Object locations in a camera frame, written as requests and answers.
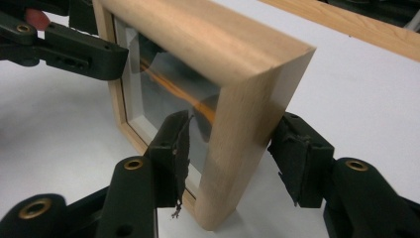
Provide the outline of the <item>white board sheet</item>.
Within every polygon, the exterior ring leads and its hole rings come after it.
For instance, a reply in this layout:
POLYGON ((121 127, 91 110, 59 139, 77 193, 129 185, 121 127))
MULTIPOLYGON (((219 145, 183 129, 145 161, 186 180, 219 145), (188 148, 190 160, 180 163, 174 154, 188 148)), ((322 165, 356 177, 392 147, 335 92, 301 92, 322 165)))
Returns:
MULTIPOLYGON (((337 157, 375 166, 420 203, 420 61, 341 34, 258 0, 217 0, 316 49, 289 110, 337 157)), ((76 201, 104 186, 134 154, 118 130, 105 82, 43 64, 0 61, 0 218, 19 201, 58 193, 76 201)), ((237 210, 215 231, 184 211, 158 214, 159 238, 328 238, 318 209, 296 207, 264 157, 237 210)))

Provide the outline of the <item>wooden picture frame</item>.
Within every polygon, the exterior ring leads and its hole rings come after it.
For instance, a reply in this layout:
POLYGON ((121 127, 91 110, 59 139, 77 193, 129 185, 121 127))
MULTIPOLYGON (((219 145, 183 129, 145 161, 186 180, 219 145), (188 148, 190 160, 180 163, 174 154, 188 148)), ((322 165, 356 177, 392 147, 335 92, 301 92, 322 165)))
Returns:
POLYGON ((221 88, 197 191, 184 195, 205 230, 236 209, 314 47, 211 0, 93 0, 102 39, 128 24, 221 88))

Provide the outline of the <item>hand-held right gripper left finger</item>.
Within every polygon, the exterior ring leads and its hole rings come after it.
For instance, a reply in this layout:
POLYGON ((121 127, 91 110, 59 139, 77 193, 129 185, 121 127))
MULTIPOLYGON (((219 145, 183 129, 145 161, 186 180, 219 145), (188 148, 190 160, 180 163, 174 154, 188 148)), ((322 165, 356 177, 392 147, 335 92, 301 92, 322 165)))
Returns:
POLYGON ((154 169, 156 206, 174 207, 172 218, 179 216, 186 189, 190 165, 191 119, 187 110, 168 115, 146 151, 154 169))

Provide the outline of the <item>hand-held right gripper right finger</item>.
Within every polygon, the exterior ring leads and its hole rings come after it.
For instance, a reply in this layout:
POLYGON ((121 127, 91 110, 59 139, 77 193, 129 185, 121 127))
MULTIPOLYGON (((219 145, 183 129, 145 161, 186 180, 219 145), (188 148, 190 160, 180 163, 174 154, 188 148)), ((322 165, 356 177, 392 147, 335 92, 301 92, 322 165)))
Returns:
POLYGON ((320 208, 324 173, 333 163, 334 147, 301 117, 285 112, 267 150, 293 203, 320 208))

